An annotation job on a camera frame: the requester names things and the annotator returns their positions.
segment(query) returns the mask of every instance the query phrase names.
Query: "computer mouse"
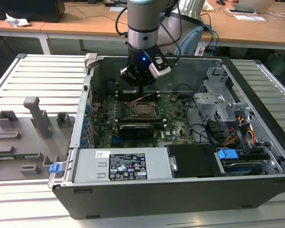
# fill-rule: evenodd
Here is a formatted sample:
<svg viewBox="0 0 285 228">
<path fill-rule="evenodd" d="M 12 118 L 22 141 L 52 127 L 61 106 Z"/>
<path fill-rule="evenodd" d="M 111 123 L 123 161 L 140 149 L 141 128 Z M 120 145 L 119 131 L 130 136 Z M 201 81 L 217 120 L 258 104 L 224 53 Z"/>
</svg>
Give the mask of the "computer mouse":
<svg viewBox="0 0 285 228">
<path fill-rule="evenodd" d="M 226 3 L 223 0 L 217 0 L 217 4 L 220 4 L 222 6 L 226 5 Z"/>
</svg>

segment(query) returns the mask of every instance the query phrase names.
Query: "table leg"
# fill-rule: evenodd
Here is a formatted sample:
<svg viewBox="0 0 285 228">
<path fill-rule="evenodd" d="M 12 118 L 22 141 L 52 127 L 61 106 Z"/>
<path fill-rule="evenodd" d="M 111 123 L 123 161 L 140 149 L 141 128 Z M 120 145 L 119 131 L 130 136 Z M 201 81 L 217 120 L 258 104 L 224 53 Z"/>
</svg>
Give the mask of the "table leg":
<svg viewBox="0 0 285 228">
<path fill-rule="evenodd" d="M 40 34 L 38 39 L 40 41 L 43 54 L 44 55 L 50 55 L 51 54 L 50 42 L 49 42 L 47 34 Z"/>
<path fill-rule="evenodd" d="M 79 40 L 79 46 L 80 46 L 80 50 L 82 50 L 82 51 L 85 50 L 85 44 L 84 44 L 84 41 L 82 39 Z"/>
</svg>

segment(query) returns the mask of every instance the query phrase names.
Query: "laptop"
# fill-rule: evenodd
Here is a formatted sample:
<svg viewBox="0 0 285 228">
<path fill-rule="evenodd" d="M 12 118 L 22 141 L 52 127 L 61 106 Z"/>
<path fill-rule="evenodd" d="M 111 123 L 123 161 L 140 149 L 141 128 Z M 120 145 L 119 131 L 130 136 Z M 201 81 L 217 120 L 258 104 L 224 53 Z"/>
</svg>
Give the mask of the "laptop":
<svg viewBox="0 0 285 228">
<path fill-rule="evenodd" d="M 233 4 L 236 11 L 266 13 L 275 0 L 239 0 Z"/>
</svg>

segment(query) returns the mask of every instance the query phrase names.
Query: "blue plastic clip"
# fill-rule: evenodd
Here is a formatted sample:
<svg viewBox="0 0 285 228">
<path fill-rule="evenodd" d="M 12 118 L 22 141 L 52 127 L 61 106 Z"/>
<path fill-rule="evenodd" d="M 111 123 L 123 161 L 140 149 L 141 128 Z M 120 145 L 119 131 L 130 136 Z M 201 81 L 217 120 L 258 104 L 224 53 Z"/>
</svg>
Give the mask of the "blue plastic clip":
<svg viewBox="0 0 285 228">
<path fill-rule="evenodd" d="M 52 164 L 49 167 L 49 173 L 62 173 L 62 164 Z"/>
<path fill-rule="evenodd" d="M 236 150 L 233 149 L 222 149 L 218 151 L 220 159 L 238 159 Z"/>
</svg>

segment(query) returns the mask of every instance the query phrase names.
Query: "crumpled tissue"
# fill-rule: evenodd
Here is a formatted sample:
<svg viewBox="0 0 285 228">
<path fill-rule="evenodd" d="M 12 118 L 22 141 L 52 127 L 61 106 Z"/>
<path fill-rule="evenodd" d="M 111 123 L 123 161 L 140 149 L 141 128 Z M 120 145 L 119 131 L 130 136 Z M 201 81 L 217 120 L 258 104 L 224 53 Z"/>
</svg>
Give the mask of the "crumpled tissue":
<svg viewBox="0 0 285 228">
<path fill-rule="evenodd" d="M 214 8 L 206 0 L 202 10 L 204 10 L 204 11 L 214 11 Z"/>
<path fill-rule="evenodd" d="M 30 23 L 28 22 L 28 20 L 26 19 L 17 19 L 17 18 L 13 18 L 11 16 L 9 16 L 7 13 L 6 13 L 6 19 L 5 21 L 11 25 L 11 26 L 14 26 L 14 27 L 18 27 L 18 26 L 26 26 L 26 25 L 30 25 Z"/>
</svg>

